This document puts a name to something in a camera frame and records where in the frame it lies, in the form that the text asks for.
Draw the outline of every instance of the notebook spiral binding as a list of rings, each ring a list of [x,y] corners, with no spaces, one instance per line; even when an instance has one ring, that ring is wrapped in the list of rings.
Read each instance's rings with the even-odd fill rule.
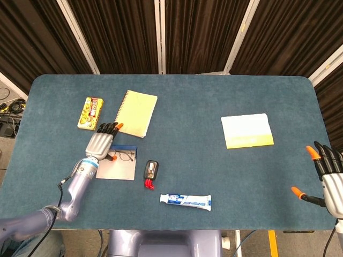
[[[124,95],[124,98],[123,98],[122,104],[120,105],[120,107],[119,107],[119,110],[118,110],[118,112],[117,112],[116,119],[114,120],[115,122],[117,121],[117,118],[118,118],[118,116],[120,115],[120,112],[121,112],[121,111],[122,111],[122,109],[123,109],[123,106],[124,106],[125,100],[126,100],[126,98],[128,97],[128,93],[129,93],[129,91],[126,91],[126,94]]]

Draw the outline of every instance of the jeans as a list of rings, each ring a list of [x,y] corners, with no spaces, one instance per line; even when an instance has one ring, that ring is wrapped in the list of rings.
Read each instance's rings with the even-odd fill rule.
[[[36,244],[42,239],[45,233],[29,238],[21,243],[6,240],[2,253],[7,249],[15,250],[12,257],[27,257]],[[52,230],[40,244],[32,257],[63,257],[65,247],[63,244],[62,234],[57,230]]]

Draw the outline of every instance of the yellow snack box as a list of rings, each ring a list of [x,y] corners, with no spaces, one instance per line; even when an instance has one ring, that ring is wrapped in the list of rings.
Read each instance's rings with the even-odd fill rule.
[[[81,112],[78,128],[85,130],[95,130],[98,123],[103,99],[87,97],[84,108]]]

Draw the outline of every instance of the eyeglasses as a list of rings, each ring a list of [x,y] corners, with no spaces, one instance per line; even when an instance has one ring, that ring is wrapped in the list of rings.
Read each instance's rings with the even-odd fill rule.
[[[122,161],[127,162],[131,160],[131,162],[133,162],[135,154],[130,150],[114,150],[114,155],[119,156]]]

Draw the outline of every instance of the floor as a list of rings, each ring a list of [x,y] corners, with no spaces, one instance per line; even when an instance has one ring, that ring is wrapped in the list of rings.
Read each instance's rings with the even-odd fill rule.
[[[0,90],[0,99],[6,96],[5,90]],[[8,100],[17,97],[11,92]],[[0,137],[0,187],[3,183],[6,167],[10,161],[15,139],[6,139]],[[249,231],[241,231],[243,239]],[[64,242],[66,245],[66,257],[94,257],[97,256],[100,247],[100,237],[96,230],[63,230]],[[231,248],[234,246],[234,231],[223,231],[223,236],[228,236],[231,242]],[[282,231],[276,231],[277,246],[279,256],[323,256],[323,249],[330,235],[330,231],[316,231],[314,233],[296,233],[284,234]],[[104,247],[109,238],[108,231],[103,231]],[[233,255],[233,250],[223,250],[223,256]],[[268,231],[257,231],[254,233],[242,247],[242,255],[254,257],[271,256]],[[337,235],[331,241],[326,254],[327,257],[343,256],[339,246]]]

